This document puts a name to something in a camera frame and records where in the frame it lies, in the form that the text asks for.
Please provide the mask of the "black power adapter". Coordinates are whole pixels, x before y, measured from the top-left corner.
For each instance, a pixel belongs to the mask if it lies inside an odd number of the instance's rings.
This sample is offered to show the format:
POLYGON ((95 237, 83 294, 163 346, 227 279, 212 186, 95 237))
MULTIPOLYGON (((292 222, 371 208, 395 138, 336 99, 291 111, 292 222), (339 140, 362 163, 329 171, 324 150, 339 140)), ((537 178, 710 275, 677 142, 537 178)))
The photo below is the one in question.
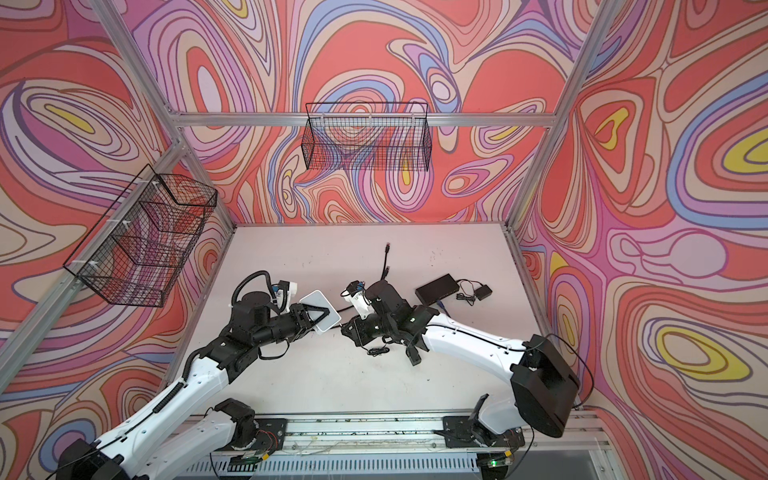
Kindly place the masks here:
MULTIPOLYGON (((381 347, 374 347, 371 349, 367 349, 366 353, 368 356, 372 357, 378 357, 384 354, 387 354, 391 351, 390 347, 385 344, 381 347)), ((417 366, 421 363, 421 355, 418 353, 418 350, 416 347, 409 345, 405 350, 406 356, 409 359, 409 362, 412 366, 417 366)))
POLYGON ((492 289, 485 283, 470 279, 458 279, 459 292, 456 299, 466 302, 473 306, 477 301, 482 301, 490 297, 492 289))

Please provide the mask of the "black network switch box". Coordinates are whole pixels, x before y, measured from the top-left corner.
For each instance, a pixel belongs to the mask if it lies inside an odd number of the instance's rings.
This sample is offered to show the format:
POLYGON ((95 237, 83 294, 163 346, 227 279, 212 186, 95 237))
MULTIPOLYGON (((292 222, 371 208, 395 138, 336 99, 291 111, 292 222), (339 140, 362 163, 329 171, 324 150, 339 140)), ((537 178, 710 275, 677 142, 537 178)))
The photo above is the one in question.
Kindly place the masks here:
POLYGON ((415 290, 416 297, 425 306, 441 302, 460 290, 458 282, 450 274, 445 274, 415 290))

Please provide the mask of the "small white network switch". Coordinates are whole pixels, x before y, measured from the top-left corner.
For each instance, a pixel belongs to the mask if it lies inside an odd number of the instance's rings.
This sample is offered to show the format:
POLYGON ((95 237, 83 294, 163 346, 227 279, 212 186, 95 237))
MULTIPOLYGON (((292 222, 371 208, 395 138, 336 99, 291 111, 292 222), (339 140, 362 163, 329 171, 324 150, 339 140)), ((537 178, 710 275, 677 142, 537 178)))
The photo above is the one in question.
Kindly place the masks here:
POLYGON ((341 322, 341 314, 320 290, 314 290, 304 296, 299 303, 304 306, 312 329, 319 335, 328 332, 341 322))

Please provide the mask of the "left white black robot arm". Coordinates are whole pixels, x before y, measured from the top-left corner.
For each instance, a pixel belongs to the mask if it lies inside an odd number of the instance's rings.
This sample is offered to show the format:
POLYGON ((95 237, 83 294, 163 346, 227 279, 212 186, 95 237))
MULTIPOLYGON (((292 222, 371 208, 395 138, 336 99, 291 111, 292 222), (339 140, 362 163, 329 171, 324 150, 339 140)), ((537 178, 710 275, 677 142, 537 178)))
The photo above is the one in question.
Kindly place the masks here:
POLYGON ((294 303, 292 283, 273 283, 259 270, 234 289, 230 318, 208 344, 186 359, 175 382, 136 414, 96 440, 77 440, 60 455, 54 479, 174 479, 200 457, 230 447, 251 450, 260 427, 254 410, 227 399, 183 433, 184 421, 223 391, 272 344, 291 346, 339 315, 319 291, 294 303))

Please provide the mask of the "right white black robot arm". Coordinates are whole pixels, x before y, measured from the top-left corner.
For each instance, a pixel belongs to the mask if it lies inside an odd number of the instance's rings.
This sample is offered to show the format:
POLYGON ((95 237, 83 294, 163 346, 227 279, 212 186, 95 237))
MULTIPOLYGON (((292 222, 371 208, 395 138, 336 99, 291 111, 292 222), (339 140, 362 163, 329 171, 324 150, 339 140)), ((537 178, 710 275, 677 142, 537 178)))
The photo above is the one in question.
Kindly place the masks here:
POLYGON ((472 328, 433 307, 410 305, 386 280, 371 287, 352 281, 340 296, 356 312, 341 331, 357 347, 376 339, 400 345, 414 366, 427 352, 445 354, 506 384, 499 395, 480 396, 462 432, 443 429, 447 441, 491 447, 524 426, 551 438, 564 435, 580 381, 548 337, 508 339, 472 328))

